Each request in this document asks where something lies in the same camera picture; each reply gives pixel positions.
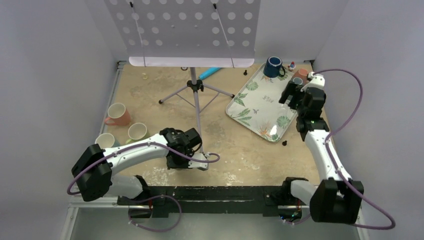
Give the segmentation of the light green mug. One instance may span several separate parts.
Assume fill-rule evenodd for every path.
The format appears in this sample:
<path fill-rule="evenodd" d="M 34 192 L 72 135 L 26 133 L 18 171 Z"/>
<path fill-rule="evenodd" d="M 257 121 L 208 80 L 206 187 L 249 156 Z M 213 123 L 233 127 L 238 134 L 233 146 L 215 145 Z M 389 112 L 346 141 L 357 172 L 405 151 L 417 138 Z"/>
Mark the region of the light green mug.
<path fill-rule="evenodd" d="M 126 144 L 138 142 L 150 137 L 150 133 L 147 126 L 141 122 L 136 122 L 132 124 L 129 127 L 127 134 L 128 134 L 128 139 L 125 142 Z"/>

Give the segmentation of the light blue faceted mug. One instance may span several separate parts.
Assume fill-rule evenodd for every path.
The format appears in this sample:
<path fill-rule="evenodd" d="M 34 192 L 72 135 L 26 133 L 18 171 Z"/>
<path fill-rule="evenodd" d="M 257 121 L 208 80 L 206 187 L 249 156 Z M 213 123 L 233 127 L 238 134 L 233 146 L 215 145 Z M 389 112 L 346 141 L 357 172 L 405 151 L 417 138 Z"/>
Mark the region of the light blue faceted mug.
<path fill-rule="evenodd" d="M 102 133 L 95 139 L 95 144 L 98 144 L 101 149 L 120 147 L 120 142 L 111 133 Z"/>

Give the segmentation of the salmon pink mug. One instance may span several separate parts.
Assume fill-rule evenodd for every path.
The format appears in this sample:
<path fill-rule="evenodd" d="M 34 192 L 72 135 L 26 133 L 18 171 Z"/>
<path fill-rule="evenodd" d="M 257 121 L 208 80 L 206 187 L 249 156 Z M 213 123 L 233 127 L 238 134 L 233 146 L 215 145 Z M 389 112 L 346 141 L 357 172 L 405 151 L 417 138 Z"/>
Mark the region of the salmon pink mug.
<path fill-rule="evenodd" d="M 131 116 L 123 103 L 113 103 L 107 109 L 104 124 L 107 126 L 127 126 L 131 123 Z"/>

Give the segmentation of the dark teal mug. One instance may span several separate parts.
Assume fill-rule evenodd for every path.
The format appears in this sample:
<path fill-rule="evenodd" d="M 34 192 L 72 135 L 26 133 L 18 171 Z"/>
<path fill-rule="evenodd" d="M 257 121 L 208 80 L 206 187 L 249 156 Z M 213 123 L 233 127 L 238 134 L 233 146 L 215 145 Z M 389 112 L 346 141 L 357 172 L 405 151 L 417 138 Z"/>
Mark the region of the dark teal mug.
<path fill-rule="evenodd" d="M 294 84 L 296 84 L 296 85 L 301 85 L 301 86 L 304 84 L 303 83 L 303 79 L 300 78 L 300 77 L 293 77 L 291 79 L 291 82 L 294 83 Z"/>

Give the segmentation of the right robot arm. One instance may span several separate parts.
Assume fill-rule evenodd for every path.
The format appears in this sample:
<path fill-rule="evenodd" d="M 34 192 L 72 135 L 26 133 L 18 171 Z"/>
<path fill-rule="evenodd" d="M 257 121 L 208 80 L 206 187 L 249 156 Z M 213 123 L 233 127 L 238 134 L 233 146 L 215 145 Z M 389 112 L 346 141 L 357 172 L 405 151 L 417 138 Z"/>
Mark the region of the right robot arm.
<path fill-rule="evenodd" d="M 352 180 L 343 168 L 328 135 L 330 129 L 321 117 L 326 102 L 325 92 L 289 82 L 279 103 L 297 112 L 296 130 L 312 154 L 320 184 L 294 178 L 281 189 L 280 196 L 288 204 L 301 200 L 309 206 L 312 220 L 318 223 L 354 224 L 362 199 L 355 191 L 364 193 L 361 181 Z"/>

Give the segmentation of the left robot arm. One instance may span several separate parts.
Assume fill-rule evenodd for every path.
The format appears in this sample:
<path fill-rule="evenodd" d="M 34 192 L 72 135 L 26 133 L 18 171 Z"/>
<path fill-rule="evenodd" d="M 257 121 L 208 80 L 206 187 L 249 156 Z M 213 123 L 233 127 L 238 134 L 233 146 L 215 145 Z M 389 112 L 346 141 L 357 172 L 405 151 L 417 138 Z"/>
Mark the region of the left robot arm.
<path fill-rule="evenodd" d="M 194 150 L 201 142 L 195 128 L 187 131 L 165 128 L 147 139 L 123 146 L 101 148 L 97 143 L 92 144 L 71 169 L 74 184 L 85 202 L 112 195 L 123 196 L 142 205 L 149 199 L 145 180 L 140 176 L 123 176 L 120 172 L 161 158 L 166 158 L 169 169 L 205 171 L 209 168 L 207 158 Z"/>

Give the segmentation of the orange mug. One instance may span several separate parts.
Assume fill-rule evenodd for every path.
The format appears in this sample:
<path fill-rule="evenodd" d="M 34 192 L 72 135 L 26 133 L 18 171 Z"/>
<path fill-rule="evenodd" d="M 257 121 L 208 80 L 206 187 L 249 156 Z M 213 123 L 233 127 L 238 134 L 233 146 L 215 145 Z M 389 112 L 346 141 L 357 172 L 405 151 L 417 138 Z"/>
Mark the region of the orange mug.
<path fill-rule="evenodd" d="M 298 70 L 294 72 L 293 78 L 300 78 L 303 81 L 308 81 L 308 74 L 309 74 L 309 71 L 307 69 L 299 68 Z"/>

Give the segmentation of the dark blue mug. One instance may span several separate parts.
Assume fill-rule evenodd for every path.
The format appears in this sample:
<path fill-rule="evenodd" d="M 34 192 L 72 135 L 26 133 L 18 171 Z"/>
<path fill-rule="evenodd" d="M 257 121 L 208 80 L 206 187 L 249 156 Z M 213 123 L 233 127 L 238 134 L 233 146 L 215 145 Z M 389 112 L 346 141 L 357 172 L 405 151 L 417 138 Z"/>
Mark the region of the dark blue mug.
<path fill-rule="evenodd" d="M 277 56 L 270 56 L 263 68 L 263 74 L 268 78 L 284 77 L 286 69 L 283 66 L 283 61 Z"/>

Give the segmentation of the floral serving tray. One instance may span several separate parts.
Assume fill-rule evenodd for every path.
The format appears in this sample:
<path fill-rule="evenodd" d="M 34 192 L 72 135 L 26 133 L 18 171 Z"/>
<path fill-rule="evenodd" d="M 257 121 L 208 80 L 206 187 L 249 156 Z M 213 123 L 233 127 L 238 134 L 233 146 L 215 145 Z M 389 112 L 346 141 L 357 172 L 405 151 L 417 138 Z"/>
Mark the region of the floral serving tray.
<path fill-rule="evenodd" d="M 295 72 L 283 77 L 264 75 L 263 63 L 227 105 L 226 114 L 269 142 L 278 142 L 297 116 L 279 99 Z"/>

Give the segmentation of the small gnome figurine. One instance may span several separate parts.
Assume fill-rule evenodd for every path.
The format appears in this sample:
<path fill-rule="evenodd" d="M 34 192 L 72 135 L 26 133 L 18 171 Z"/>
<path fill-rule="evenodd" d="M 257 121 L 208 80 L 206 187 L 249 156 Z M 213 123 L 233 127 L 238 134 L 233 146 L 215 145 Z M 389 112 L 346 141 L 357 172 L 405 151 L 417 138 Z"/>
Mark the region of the small gnome figurine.
<path fill-rule="evenodd" d="M 295 68 L 296 68 L 296 64 L 295 64 L 295 62 L 294 62 L 294 61 L 292 61 L 292 62 L 290 63 L 290 65 L 288 66 L 288 70 L 289 70 L 290 72 L 293 72 L 293 71 L 295 70 Z"/>

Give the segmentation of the light blue cylinder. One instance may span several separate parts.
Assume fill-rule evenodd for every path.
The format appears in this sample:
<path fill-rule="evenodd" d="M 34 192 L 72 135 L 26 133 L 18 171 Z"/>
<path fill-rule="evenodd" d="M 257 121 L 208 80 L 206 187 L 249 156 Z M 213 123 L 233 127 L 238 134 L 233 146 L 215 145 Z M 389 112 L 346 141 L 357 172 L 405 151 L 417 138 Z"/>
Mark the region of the light blue cylinder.
<path fill-rule="evenodd" d="M 208 78 L 209 76 L 213 75 L 214 73 L 216 73 L 217 71 L 219 71 L 220 69 L 221 69 L 220 67 L 210 67 L 206 71 L 201 73 L 199 75 L 198 79 L 204 80 L 204 79 Z"/>

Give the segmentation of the perforated music stand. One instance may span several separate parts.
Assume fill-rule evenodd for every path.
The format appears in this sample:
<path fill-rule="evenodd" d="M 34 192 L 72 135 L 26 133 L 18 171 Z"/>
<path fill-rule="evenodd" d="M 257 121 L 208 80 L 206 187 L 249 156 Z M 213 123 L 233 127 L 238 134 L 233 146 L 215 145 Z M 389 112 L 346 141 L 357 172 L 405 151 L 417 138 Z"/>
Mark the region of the perforated music stand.
<path fill-rule="evenodd" d="M 133 66 L 254 63 L 259 0 L 107 0 L 105 5 Z"/>

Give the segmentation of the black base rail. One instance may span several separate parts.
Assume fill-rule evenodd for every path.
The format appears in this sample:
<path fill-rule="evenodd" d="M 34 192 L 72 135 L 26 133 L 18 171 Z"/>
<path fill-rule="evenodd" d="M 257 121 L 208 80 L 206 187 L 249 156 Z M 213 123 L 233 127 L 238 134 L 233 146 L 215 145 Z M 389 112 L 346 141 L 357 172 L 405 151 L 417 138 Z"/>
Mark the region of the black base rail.
<path fill-rule="evenodd" d="M 306 207 L 284 193 L 282 186 L 150 186 L 135 199 L 117 198 L 119 206 L 145 206 L 153 218 L 170 213 L 256 214 L 289 218 Z"/>

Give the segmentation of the aluminium frame rail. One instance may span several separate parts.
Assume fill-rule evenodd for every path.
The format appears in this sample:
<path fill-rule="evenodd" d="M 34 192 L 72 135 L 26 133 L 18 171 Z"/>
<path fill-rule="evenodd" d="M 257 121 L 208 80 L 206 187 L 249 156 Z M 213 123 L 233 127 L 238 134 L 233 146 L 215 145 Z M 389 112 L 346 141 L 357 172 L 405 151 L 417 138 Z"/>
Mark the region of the aluminium frame rail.
<path fill-rule="evenodd" d="M 80 209 L 112 209 L 118 208 L 117 197 L 107 196 L 91 202 L 85 202 L 79 195 L 71 196 L 67 208 L 60 240 L 70 240 Z"/>

